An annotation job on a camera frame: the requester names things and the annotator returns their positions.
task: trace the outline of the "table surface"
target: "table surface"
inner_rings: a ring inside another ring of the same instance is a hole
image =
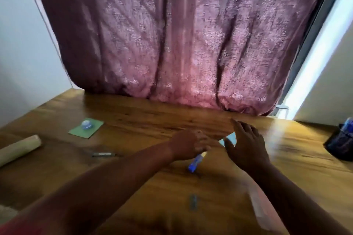
[[[90,138],[68,134],[85,117],[104,121]],[[0,129],[0,147],[38,134],[43,147],[0,169],[0,203],[21,210],[65,182],[106,161],[200,129],[214,139],[232,132],[228,118],[248,122],[264,136],[272,162],[338,221],[353,230],[353,166],[331,156],[323,142],[332,127],[205,108],[163,104],[70,89]],[[223,148],[209,152],[194,174],[174,162],[150,179],[97,231],[99,234],[265,234],[257,224],[244,173]],[[198,197],[190,210],[190,197]]]

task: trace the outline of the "hand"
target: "hand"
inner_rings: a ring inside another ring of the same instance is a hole
[[[270,165],[264,138],[258,130],[244,122],[230,121],[236,133],[236,146],[223,138],[229,158],[248,174]]]
[[[189,160],[211,149],[211,139],[200,130],[177,132],[167,143],[174,161]]]

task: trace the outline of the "green card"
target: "green card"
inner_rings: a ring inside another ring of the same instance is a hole
[[[92,118],[85,118],[84,120],[89,120],[93,126],[90,129],[83,129],[79,125],[71,129],[68,133],[82,138],[90,138],[104,124],[104,122]]]

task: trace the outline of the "forearm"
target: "forearm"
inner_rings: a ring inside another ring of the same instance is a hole
[[[351,234],[274,166],[250,172],[293,234]]]
[[[122,160],[104,163],[34,205],[29,215],[49,223],[56,218],[66,234],[89,233],[172,161],[168,147],[158,144]]]

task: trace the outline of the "patterned curtain fabric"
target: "patterned curtain fabric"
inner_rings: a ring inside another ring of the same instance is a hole
[[[316,0],[42,0],[77,86],[266,115]]]

